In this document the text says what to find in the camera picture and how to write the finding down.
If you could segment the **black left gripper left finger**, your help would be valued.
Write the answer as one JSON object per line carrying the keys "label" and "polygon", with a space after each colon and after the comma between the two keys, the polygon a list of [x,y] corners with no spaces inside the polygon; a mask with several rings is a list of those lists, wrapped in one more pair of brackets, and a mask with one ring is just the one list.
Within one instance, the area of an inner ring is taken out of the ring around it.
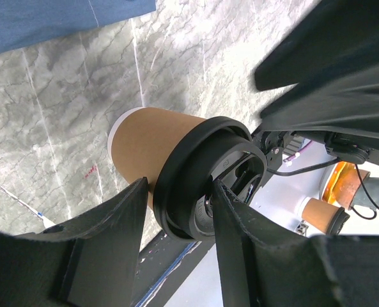
{"label": "black left gripper left finger", "polygon": [[140,178],[41,233],[0,232],[0,306],[129,306],[147,200]]}

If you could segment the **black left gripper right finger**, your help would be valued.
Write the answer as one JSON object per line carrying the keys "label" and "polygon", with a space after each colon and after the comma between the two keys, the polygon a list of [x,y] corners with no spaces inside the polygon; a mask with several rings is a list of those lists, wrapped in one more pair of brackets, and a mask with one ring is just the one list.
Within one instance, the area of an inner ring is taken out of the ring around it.
{"label": "black left gripper right finger", "polygon": [[225,306],[379,306],[379,236],[303,237],[213,185]]}

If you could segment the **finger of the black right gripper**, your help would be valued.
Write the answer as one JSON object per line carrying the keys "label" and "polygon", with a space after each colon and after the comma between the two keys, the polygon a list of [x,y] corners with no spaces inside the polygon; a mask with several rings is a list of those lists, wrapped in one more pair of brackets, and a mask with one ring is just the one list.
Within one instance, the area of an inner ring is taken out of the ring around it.
{"label": "finger of the black right gripper", "polygon": [[299,84],[260,113],[269,131],[329,131],[379,139],[379,64]]}
{"label": "finger of the black right gripper", "polygon": [[320,1],[256,67],[256,89],[301,83],[378,35],[379,1]]}

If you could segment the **black plastic cup lid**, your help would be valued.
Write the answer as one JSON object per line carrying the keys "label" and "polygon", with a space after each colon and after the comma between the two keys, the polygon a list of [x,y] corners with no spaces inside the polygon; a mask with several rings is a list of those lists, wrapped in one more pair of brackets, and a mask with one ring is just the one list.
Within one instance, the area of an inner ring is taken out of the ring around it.
{"label": "black plastic cup lid", "polygon": [[218,116],[194,127],[175,146],[155,184],[153,211],[175,239],[212,239],[212,189],[224,182],[250,204],[267,170],[267,159],[242,123]]}

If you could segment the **brown paper coffee cup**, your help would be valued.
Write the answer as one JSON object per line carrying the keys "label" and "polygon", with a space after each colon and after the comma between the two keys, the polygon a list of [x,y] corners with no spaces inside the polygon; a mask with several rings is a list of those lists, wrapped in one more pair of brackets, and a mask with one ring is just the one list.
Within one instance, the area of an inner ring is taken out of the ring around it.
{"label": "brown paper coffee cup", "polygon": [[129,183],[146,177],[148,207],[160,172],[177,144],[204,118],[155,107],[124,112],[111,127],[107,151],[116,171]]}

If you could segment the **background lidded paper cup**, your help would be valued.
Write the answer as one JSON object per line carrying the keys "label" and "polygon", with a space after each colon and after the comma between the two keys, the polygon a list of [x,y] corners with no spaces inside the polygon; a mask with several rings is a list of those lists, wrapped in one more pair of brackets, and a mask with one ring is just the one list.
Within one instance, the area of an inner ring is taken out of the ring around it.
{"label": "background lidded paper cup", "polygon": [[302,201],[298,215],[325,235],[338,235],[350,218],[344,208],[310,197]]}

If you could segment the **blue letter placemat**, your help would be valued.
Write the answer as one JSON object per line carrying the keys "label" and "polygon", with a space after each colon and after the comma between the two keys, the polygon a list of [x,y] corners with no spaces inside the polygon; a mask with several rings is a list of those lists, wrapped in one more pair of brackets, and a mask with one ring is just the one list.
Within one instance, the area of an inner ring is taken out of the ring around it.
{"label": "blue letter placemat", "polygon": [[155,10],[151,0],[0,0],[0,54]]}

